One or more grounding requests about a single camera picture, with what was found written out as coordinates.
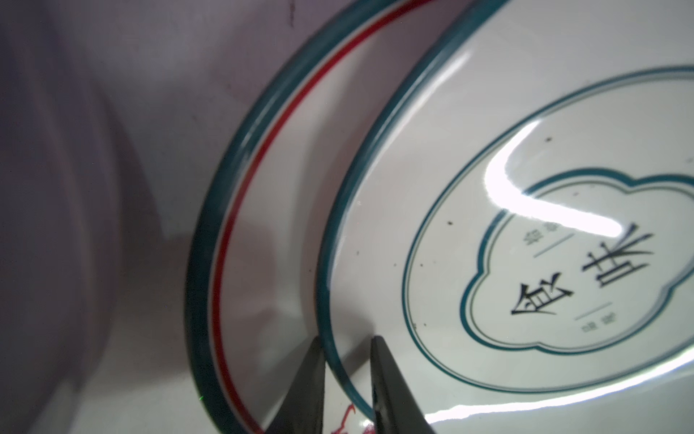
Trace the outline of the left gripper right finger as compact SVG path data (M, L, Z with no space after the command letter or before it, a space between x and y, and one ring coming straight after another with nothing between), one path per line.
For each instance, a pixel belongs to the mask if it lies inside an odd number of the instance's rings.
M375 432L434 434L382 336L370 342L370 376Z

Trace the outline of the green rim clover plate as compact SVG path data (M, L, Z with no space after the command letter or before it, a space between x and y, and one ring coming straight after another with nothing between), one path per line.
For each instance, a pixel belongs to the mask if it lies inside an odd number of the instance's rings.
M693 430L693 5L476 1L343 180L327 361L385 339L439 433Z

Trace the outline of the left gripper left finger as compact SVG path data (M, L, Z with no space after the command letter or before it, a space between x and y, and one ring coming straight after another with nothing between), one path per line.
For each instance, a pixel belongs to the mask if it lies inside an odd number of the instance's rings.
M321 434L325 408L325 352L315 337L267 434Z

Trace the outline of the orange sunburst plate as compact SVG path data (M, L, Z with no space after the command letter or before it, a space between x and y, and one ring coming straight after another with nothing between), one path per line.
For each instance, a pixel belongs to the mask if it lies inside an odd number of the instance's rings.
M457 1L357 1L286 62L226 150L193 235L187 352L220 433L270 425L316 337L314 275L343 178Z

